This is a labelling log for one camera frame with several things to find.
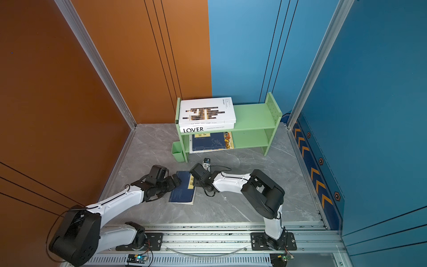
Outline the dark blue book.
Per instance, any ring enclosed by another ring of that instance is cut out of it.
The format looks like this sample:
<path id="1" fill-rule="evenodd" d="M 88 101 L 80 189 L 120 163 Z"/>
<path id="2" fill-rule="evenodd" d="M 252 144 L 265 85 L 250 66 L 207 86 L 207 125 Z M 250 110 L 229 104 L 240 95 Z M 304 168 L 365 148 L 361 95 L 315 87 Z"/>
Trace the dark blue book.
<path id="1" fill-rule="evenodd" d="M 191 153 L 199 153 L 205 151 L 216 151 L 227 149 L 223 132 L 216 133 L 200 133 L 191 136 Z"/>
<path id="2" fill-rule="evenodd" d="M 171 191 L 169 203 L 193 205 L 195 197 L 194 178 L 188 171 L 178 171 L 181 184 Z"/>

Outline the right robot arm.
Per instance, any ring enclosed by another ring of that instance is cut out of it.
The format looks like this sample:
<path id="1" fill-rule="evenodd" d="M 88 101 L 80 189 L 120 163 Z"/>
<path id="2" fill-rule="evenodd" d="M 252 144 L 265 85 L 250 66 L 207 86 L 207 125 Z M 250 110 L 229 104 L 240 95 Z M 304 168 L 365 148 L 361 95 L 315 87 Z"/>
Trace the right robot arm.
<path id="1" fill-rule="evenodd" d="M 259 169 L 249 174 L 227 174 L 211 172 L 209 168 L 196 164 L 190 174 L 194 185 L 207 193 L 233 192 L 243 195 L 253 209 L 264 218 L 264 240 L 269 249 L 284 250 L 285 230 L 282 225 L 282 205 L 285 191 Z"/>

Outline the white book brown bars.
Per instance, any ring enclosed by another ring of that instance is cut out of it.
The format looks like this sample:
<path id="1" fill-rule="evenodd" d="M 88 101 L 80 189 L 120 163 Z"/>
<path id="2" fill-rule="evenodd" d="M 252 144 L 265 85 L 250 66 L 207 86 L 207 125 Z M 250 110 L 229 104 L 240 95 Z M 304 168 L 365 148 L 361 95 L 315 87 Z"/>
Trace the white book brown bars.
<path id="1" fill-rule="evenodd" d="M 231 97 L 183 100 L 180 102 L 179 125 L 235 123 Z"/>

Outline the white LOVER book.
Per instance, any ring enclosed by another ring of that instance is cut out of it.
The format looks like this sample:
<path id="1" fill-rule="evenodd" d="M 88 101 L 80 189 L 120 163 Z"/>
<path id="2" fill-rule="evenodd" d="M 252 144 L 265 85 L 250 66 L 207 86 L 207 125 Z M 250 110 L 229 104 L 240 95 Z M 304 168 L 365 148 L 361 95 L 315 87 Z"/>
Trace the white LOVER book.
<path id="1" fill-rule="evenodd" d="M 195 132 L 209 132 L 219 130 L 232 130 L 234 129 L 234 123 L 206 123 L 206 124 L 189 124 L 185 126 L 179 126 L 179 130 L 182 134 L 184 133 L 195 133 Z"/>

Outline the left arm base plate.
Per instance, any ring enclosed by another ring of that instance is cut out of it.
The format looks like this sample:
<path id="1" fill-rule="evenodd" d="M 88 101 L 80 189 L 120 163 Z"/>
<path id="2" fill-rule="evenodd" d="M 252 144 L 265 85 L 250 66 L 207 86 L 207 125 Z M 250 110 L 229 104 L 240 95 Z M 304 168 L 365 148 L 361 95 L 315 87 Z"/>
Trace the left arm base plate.
<path id="1" fill-rule="evenodd" d="M 162 247 L 163 233 L 137 234 L 129 245 L 120 245 L 116 251 L 160 251 Z"/>

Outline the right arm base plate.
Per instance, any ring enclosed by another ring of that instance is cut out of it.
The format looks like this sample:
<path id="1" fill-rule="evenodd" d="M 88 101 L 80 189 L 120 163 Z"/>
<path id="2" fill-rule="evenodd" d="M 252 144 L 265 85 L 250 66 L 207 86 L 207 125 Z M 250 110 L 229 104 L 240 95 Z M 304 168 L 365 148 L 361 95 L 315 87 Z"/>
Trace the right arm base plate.
<path id="1" fill-rule="evenodd" d="M 251 233 L 250 238 L 254 251 L 296 251 L 298 249 L 294 234 L 287 231 L 283 232 L 278 240 L 271 238 L 266 233 Z"/>

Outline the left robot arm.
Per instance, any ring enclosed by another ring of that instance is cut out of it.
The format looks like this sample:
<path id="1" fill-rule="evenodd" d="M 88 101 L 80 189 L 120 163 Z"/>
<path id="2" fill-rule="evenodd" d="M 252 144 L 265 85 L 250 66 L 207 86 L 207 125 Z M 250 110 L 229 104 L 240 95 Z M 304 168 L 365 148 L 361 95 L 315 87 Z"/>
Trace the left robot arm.
<path id="1" fill-rule="evenodd" d="M 130 250 L 148 249 L 145 228 L 132 221 L 117 227 L 107 223 L 124 211 L 159 200 L 178 188 L 181 179 L 169 169 L 154 165 L 147 175 L 126 185 L 112 197 L 85 207 L 73 206 L 63 213 L 63 220 L 53 235 L 48 235 L 46 250 L 64 261 L 80 267 L 95 254 L 116 247 Z"/>

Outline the yellow Chinese history picture book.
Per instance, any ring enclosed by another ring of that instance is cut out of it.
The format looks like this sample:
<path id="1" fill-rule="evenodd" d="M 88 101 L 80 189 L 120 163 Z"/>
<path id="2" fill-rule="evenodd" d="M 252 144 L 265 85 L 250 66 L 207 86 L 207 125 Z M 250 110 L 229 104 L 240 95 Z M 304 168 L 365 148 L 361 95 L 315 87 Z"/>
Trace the yellow Chinese history picture book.
<path id="1" fill-rule="evenodd" d="M 234 141 L 231 132 L 224 132 L 225 149 L 234 149 Z"/>

